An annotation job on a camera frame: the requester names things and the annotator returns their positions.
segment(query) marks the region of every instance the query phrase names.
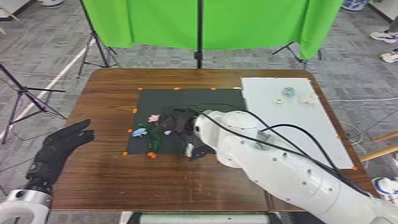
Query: backdrop stand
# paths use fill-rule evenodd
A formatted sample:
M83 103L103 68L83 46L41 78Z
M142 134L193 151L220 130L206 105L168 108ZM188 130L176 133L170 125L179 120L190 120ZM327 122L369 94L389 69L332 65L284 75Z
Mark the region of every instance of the backdrop stand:
M10 112L10 117L9 117L9 123L7 123L7 128L5 128L5 131L3 131L3 140L1 140L1 144L5 144L5 141L7 141L7 136L9 136L9 130L10 130L10 126L21 122L26 118L30 118L32 116L35 116L37 114L41 113L49 113L53 115L57 115L64 120L65 120L65 117L64 115L58 113L58 111L49 107L48 105L48 101L42 101L37 96L30 93L30 90L39 90L39 91L46 91L49 92L49 94L53 92L65 92L62 90L53 90L53 89L39 89L39 88L30 88L26 86L21 85L21 83L17 82L12 74L9 73L3 65L0 64L0 70L16 86L14 90L16 90L16 93L17 93L17 97L16 97L16 102L14 102L14 107L12 107L12 112ZM32 114L28 114L25 117L14 119L16 117L16 109L17 109L17 105L19 105L19 100L21 100L21 97L26 96L30 102L33 103L33 106L37 107L39 111L35 111Z
M291 48L289 48L289 45L291 45L293 43L295 43L295 42L289 42L289 43L277 49L277 51L272 52L272 55L275 55L284 49L288 49L288 50L289 50L289 53L291 53L291 55L293 55L293 57L295 57L296 62L302 63L304 70L307 70L307 60L304 60L304 59L298 58L298 56L296 56L296 54L295 54L295 51L293 51ZM318 60L323 59L321 56L323 56L323 55L321 55L321 50L318 50Z
M89 17L89 13L87 13L85 5L83 5L83 0L80 0L80 4L81 4L83 15L85 15L85 19L87 19L89 27L90 27L90 37L89 37L89 41L87 41L87 45L85 45L81 64L80 64L80 68L78 68L78 78L81 77L83 65L94 65L94 66L97 66L97 67L101 67L101 68L112 68L115 65L121 67L119 62L117 62L117 60L115 60L115 56L113 56L113 55L117 55L115 50L113 50L110 47L105 46L105 44L103 44L103 42L101 42L101 39L99 39L99 36L97 36L97 33L96 33L96 29L94 29L94 26L92 26L90 17ZM92 40L94 40L94 42L96 42L96 46L97 46L97 51L99 51L99 56L101 56L101 60L103 60L103 65L99 65L99 64L90 63L90 62L85 61Z
M193 59L197 62L197 69L202 69L202 10L204 0L197 0L197 51L193 53Z

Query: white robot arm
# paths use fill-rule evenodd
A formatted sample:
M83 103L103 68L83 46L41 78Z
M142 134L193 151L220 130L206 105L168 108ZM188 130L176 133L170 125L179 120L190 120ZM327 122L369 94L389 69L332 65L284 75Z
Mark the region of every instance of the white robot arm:
M291 148L275 135L259 132L257 124L243 111L204 111L199 115L195 135L215 149L220 163L243 169L268 193L327 224L398 224L398 207L389 202L364 196L309 159L227 131Z

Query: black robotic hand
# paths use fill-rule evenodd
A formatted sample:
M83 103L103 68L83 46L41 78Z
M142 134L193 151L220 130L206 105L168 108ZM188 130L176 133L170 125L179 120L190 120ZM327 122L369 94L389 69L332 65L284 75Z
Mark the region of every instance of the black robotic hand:
M46 137L26 173L25 189L49 193L67 157L74 149L94 140L94 131L83 130L89 124L90 120L81 121Z

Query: green screen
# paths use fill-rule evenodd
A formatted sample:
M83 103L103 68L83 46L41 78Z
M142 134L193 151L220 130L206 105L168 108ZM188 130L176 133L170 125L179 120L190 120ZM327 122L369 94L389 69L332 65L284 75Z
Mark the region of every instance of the green screen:
M195 48L197 0L83 0L103 43ZM204 0L204 49L298 42L302 59L320 49L341 0Z

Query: black mat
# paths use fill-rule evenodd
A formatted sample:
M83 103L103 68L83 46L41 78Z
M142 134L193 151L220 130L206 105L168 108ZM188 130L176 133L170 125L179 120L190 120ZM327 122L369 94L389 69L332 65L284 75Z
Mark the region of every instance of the black mat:
M149 116L160 114L163 109L170 107L184 109L190 105L195 105L195 109L200 110L218 110L224 112L236 110L227 105L215 105L216 103L245 109L241 91L234 89L183 89L177 91L163 89L142 90L136 107L138 112L135 114L131 129L136 130L138 124L145 123ZM177 133L165 136L158 154L184 154L184 137L186 136L181 136ZM145 154L147 150L147 136L135 138L129 136L128 154Z

